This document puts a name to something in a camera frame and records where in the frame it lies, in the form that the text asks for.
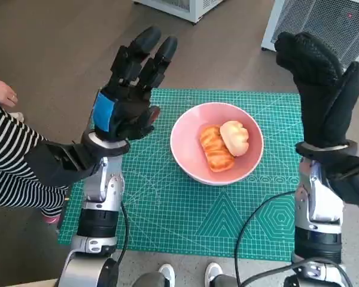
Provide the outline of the black gloved right hand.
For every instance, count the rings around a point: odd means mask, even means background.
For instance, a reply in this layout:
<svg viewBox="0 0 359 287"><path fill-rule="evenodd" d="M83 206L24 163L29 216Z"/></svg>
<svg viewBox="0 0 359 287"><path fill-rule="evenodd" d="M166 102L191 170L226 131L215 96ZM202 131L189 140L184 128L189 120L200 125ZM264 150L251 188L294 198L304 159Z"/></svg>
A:
<svg viewBox="0 0 359 287"><path fill-rule="evenodd" d="M300 95L304 141L316 148L346 145L359 97L359 62L343 69L333 50L307 32L280 33L275 50Z"/></svg>

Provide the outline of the bare left hand blue tape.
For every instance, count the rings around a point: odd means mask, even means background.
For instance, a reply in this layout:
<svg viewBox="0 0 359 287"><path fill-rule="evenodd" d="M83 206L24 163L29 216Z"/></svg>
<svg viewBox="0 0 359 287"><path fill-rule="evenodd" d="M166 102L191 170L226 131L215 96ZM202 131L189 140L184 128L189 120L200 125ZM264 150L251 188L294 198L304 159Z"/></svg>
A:
<svg viewBox="0 0 359 287"><path fill-rule="evenodd" d="M153 129L160 109L150 103L151 91L161 85L176 52L178 40L169 36L154 57L161 31L150 26L128 46L118 49L107 84L99 90L93 106L97 136L105 141L140 139Z"/></svg>

